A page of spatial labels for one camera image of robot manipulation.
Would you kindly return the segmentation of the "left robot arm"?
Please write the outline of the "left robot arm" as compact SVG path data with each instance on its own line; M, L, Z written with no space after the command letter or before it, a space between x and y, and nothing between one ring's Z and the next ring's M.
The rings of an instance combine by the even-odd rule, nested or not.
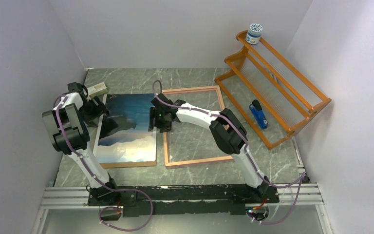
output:
M56 98L53 108L42 113L42 120L53 148L72 158L89 180L95 196L108 205L120 198L116 183L96 159L90 145L88 127L94 121L106 120L110 115L105 104L98 97L89 97L85 85L68 84L68 92Z

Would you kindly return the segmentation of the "clear acrylic sheet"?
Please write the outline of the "clear acrylic sheet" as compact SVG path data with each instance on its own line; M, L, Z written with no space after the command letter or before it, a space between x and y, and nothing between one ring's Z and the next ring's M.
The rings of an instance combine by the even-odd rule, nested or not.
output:
M221 111L224 108L222 99L216 88L198 92L165 92L165 96L176 101L184 100L189 104L212 111ZM216 145L209 130L185 122L173 122L172 130L166 133L168 146L168 162L179 163L210 158L212 162L219 161L220 157L227 156Z

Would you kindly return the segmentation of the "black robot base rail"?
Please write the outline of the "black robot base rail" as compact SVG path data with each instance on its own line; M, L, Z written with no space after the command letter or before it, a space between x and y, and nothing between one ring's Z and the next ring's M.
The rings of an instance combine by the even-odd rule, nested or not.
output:
M229 213L243 215L253 204L279 203L274 187L259 196L246 184L118 186L102 196L89 192L90 207L121 207L124 217Z

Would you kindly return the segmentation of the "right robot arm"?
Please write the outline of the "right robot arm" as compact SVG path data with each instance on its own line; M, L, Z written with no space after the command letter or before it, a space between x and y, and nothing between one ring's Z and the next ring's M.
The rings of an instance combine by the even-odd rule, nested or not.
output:
M155 127L161 133L169 132L173 122L190 123L209 130L217 147L239 165L249 187L249 198L261 202L267 196L269 185L264 182L264 173L251 155L247 131L231 110L211 111L183 100L172 102L163 93L155 94L151 103L149 130Z

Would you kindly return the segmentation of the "copper wooden picture frame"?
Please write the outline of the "copper wooden picture frame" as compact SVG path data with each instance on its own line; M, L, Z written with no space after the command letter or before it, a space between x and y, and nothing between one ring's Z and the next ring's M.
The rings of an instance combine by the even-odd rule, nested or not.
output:
M197 92L215 92L217 95L217 100L221 109L225 108L223 97L219 86L203 86L203 87L193 87L193 88L179 88L179 89L167 89L163 90L164 95L174 95L174 94L187 94L187 93L197 93ZM168 138L168 132L163 133L163 143L164 143L164 163L166 167L178 167L178 166L188 166L201 163L213 163L213 162L224 162L233 160L232 156L219 156L210 157L204 159L193 159L187 161L170 161L170 142Z

